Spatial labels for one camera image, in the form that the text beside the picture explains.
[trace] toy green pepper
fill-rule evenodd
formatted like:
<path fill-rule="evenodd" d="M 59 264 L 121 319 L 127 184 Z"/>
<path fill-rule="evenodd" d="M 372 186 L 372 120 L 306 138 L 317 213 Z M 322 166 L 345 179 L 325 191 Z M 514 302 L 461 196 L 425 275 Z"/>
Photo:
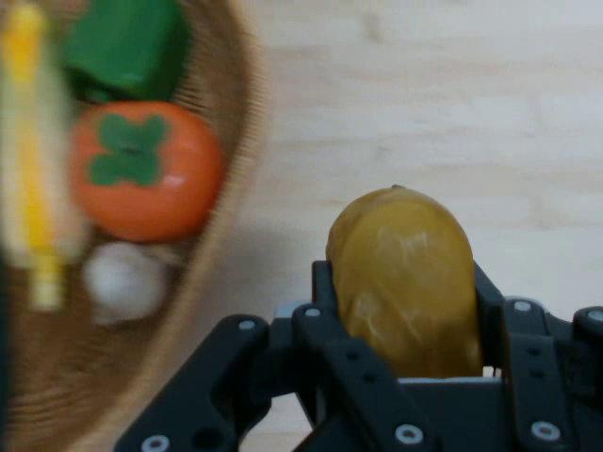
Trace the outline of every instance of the toy green pepper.
<path fill-rule="evenodd" d="M 166 101 L 188 38 L 175 0 L 90 0 L 66 39 L 65 66 L 76 93 L 91 102 Z"/>

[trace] green persimmon calyx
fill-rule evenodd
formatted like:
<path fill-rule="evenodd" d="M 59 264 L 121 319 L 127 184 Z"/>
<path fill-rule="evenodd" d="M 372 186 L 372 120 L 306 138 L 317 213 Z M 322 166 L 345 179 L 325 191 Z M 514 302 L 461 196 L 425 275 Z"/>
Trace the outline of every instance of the green persimmon calyx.
<path fill-rule="evenodd" d="M 168 125 L 157 115 L 142 123 L 114 113 L 105 115 L 98 126 L 98 138 L 106 153 L 92 159 L 90 182 L 96 186 L 123 181 L 153 185 L 161 171 L 158 148 L 167 133 Z"/>

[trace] screw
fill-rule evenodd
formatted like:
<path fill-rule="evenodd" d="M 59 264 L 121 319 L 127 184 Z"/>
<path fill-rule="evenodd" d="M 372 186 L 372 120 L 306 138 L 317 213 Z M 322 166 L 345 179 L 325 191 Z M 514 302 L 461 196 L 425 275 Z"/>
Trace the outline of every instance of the screw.
<path fill-rule="evenodd" d="M 588 313 L 588 318 L 594 320 L 595 322 L 603 322 L 603 311 L 594 309 Z"/>
<path fill-rule="evenodd" d="M 309 308 L 305 310 L 306 317 L 320 317 L 320 309 Z"/>
<path fill-rule="evenodd" d="M 527 301 L 516 301 L 513 307 L 516 311 L 521 313 L 531 311 L 531 304 L 529 304 Z"/>
<path fill-rule="evenodd" d="M 170 438 L 164 435 L 150 436 L 142 446 L 141 452 L 168 452 L 170 450 Z"/>
<path fill-rule="evenodd" d="M 423 443 L 423 430 L 412 424 L 402 424 L 396 428 L 396 439 L 404 445 Z"/>
<path fill-rule="evenodd" d="M 253 320 L 243 320 L 238 324 L 240 330 L 253 330 L 255 328 L 255 322 Z"/>
<path fill-rule="evenodd" d="M 531 434 L 540 441 L 553 443 L 562 437 L 562 431 L 555 424 L 546 421 L 534 422 L 531 425 Z"/>

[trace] wicker basket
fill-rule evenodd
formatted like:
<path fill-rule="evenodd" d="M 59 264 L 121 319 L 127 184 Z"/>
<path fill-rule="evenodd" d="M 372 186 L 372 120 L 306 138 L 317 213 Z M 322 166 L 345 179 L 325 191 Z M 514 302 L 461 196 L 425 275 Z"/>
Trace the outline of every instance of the wicker basket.
<path fill-rule="evenodd" d="M 0 11 L 6 3 L 0 0 Z M 65 26 L 86 5 L 85 0 L 44 3 Z M 106 450 L 107 438 L 116 438 L 165 382 L 180 339 L 203 308 L 200 294 L 236 219 L 267 135 L 266 79 L 247 4 L 247 0 L 182 1 L 194 40 L 175 102 L 197 112 L 213 128 L 228 153 L 229 168 L 201 235 L 194 244 L 175 246 L 184 264 L 162 312 L 116 330 L 95 327 L 76 268 L 70 275 L 66 309 L 56 315 L 32 314 L 23 307 L 24 274 L 9 272 L 11 452 Z M 97 234 L 95 243 L 104 240 Z"/>

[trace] yellow potato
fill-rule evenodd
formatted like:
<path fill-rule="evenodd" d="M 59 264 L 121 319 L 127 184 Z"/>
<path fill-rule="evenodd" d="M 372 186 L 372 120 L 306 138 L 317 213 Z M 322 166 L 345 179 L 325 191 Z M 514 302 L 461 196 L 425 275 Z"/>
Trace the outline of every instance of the yellow potato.
<path fill-rule="evenodd" d="M 432 198 L 401 186 L 352 202 L 329 233 L 339 315 L 397 377 L 482 375 L 473 255 Z"/>

